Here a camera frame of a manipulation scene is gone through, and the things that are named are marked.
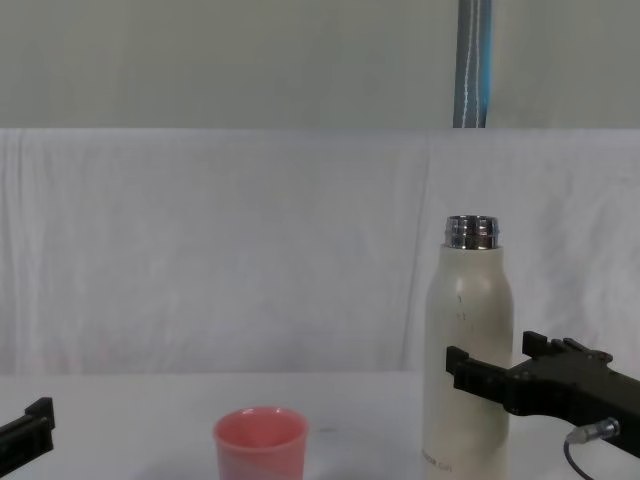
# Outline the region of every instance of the gray wall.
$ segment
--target gray wall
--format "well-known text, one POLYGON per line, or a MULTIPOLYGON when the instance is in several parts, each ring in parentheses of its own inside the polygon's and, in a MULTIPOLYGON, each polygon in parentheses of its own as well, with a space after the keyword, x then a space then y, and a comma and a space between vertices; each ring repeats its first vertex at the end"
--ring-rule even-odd
POLYGON ((451 0, 5 0, 0 127, 445 127, 451 0))

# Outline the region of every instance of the white cable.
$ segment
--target white cable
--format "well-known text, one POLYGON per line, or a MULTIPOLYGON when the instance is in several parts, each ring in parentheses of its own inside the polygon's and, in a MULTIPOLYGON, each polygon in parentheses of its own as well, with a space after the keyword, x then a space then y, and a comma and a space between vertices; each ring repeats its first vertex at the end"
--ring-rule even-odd
POLYGON ((476 8, 476 128, 480 128, 480 12, 482 0, 476 8))
POLYGON ((471 68, 471 47, 473 46, 473 12, 475 0, 471 0, 469 12, 469 41, 467 44, 467 60, 464 67, 464 106, 462 108, 462 128, 467 125, 467 108, 469 107, 469 69, 471 68))

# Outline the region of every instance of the stainless steel bottle neck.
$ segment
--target stainless steel bottle neck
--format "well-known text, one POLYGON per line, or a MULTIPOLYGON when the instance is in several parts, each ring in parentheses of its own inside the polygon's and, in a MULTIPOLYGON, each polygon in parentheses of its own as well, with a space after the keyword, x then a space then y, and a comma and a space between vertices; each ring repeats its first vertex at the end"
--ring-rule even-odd
POLYGON ((498 219, 482 215, 456 215, 447 218, 445 245, 460 250, 498 248, 498 219))

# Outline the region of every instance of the white sheet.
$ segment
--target white sheet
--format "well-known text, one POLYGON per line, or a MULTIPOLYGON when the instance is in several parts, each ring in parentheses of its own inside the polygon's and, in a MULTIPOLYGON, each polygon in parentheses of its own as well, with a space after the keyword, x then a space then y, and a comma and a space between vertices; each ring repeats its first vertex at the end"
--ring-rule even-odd
POLYGON ((419 369, 445 217, 482 213, 518 334, 640 376, 639 151, 606 130, 2 131, 0 368, 419 369))
POLYGON ((399 367, 424 137, 57 130, 1 144, 4 371, 399 367))

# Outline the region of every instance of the cup rim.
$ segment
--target cup rim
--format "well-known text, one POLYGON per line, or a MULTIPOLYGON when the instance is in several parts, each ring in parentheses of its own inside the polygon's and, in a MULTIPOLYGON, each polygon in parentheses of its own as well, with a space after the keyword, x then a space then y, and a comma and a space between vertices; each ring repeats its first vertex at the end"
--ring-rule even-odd
POLYGON ((222 418, 220 418, 216 424, 213 426, 213 438, 216 441, 216 443, 218 443, 218 445, 229 449, 229 450, 235 450, 237 452, 250 452, 250 453, 262 453, 262 452, 274 452, 274 451, 278 451, 278 450, 282 450, 285 448, 288 448, 292 445, 294 445, 295 443, 300 442, 300 440, 304 440, 307 436, 307 434, 309 433, 309 421, 307 420, 307 418, 302 415, 300 412, 297 412, 295 410, 292 410, 290 408, 286 408, 286 407, 278 407, 278 406, 274 406, 274 405, 258 405, 255 407, 246 407, 246 408, 240 408, 238 410, 234 410, 233 412, 229 412, 226 415, 224 415, 222 418), (222 425, 222 423, 225 420, 229 420, 231 417, 235 417, 237 415, 243 414, 244 412, 247 412, 248 410, 268 410, 268 411, 272 411, 272 412, 276 412, 276 411, 281 411, 283 413, 286 413, 288 415, 291 415, 293 417, 296 417, 298 420, 301 421, 302 423, 302 431, 300 432, 299 435, 296 435, 294 438, 292 438, 291 440, 289 440, 288 442, 285 443, 281 443, 278 445, 274 445, 272 447, 244 447, 242 445, 236 445, 235 443, 231 443, 228 442, 226 440, 224 440, 220 434, 219 434, 219 430, 220 427, 222 425))

